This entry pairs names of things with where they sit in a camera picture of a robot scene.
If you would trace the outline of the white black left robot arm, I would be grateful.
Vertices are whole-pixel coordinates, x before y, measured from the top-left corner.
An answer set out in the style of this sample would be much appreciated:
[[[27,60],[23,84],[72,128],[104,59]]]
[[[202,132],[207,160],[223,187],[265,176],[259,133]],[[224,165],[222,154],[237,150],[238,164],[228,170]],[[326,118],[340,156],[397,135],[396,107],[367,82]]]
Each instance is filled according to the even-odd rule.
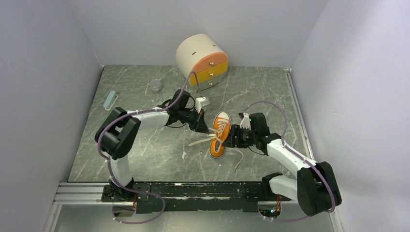
[[[137,133],[154,127],[169,127],[176,122],[188,125],[199,133],[209,133],[204,120],[206,97],[194,98],[179,89],[172,99],[152,109],[126,111],[117,107],[109,114],[95,135],[99,154],[106,159],[109,168],[109,185],[113,195],[127,201],[134,194],[134,180],[129,169],[128,153]]]

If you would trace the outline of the white shoelace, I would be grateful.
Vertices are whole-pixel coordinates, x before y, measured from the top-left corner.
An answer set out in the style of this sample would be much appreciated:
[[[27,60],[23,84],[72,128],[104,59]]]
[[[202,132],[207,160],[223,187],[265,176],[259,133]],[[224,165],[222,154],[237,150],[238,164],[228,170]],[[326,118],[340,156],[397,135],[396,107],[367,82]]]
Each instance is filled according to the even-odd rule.
[[[210,142],[210,146],[211,146],[211,140],[214,139],[214,138],[216,138],[216,136],[215,136],[214,130],[213,130],[212,128],[208,128],[208,129],[209,129],[210,131],[212,131],[212,133],[208,134],[206,138],[203,138],[203,139],[201,139],[201,140],[198,140],[198,141],[195,141],[195,142],[192,142],[192,143],[188,144],[188,146],[194,146],[194,145],[201,144],[201,143],[205,143],[205,142]]]

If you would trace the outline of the orange canvas sneaker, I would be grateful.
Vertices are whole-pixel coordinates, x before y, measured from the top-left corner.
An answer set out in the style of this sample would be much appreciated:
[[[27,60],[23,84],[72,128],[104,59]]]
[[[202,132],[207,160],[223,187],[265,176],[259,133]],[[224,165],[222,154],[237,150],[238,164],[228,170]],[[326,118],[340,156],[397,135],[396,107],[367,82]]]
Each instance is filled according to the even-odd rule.
[[[213,122],[213,130],[216,138],[211,140],[210,154],[214,158],[220,158],[225,150],[222,145],[231,130],[231,118],[227,112],[219,112]]]

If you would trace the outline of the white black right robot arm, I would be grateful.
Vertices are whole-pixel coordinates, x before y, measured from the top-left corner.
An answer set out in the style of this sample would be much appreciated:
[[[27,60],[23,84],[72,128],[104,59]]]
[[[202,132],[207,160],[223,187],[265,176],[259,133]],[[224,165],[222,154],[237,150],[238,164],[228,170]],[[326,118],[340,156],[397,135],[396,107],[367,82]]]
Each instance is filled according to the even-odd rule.
[[[263,113],[240,114],[242,121],[234,124],[224,147],[256,147],[264,155],[284,165],[296,178],[281,173],[262,178],[261,195],[266,200],[285,197],[298,202],[309,217],[335,209],[342,203],[332,166],[328,162],[317,162],[294,151],[277,133],[271,133]]]

